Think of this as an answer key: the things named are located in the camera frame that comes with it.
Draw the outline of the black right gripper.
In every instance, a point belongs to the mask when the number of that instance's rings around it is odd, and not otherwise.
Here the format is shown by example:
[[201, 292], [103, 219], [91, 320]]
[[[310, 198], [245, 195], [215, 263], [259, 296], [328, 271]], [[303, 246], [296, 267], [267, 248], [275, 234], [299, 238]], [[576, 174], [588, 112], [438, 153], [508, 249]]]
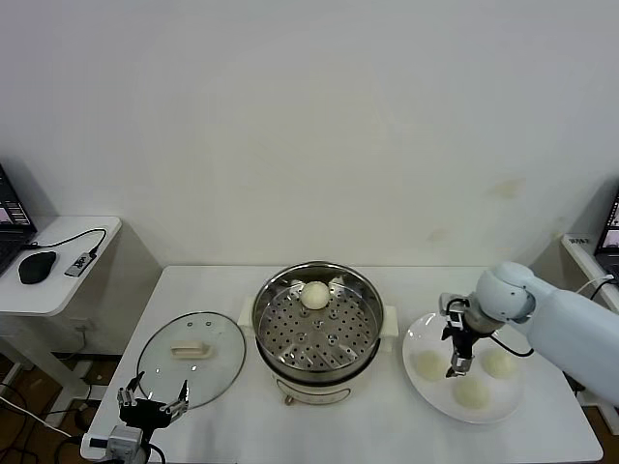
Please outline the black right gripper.
[[473, 346], [477, 342], [477, 334], [467, 326], [462, 328], [447, 325], [442, 332], [442, 339], [450, 338], [453, 344], [454, 357], [445, 374], [446, 378], [456, 378], [467, 373], [473, 362]]

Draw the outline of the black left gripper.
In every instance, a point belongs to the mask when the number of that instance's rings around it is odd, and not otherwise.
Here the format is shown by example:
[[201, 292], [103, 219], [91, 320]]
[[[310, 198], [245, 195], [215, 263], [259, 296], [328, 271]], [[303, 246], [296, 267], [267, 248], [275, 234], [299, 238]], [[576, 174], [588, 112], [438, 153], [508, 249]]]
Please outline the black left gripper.
[[124, 388], [119, 389], [117, 400], [120, 405], [120, 420], [135, 428], [166, 428], [170, 425], [170, 416], [183, 416], [189, 408], [188, 380], [184, 381], [178, 397], [164, 404], [135, 398], [135, 390], [139, 387], [143, 375], [143, 371], [138, 372]]

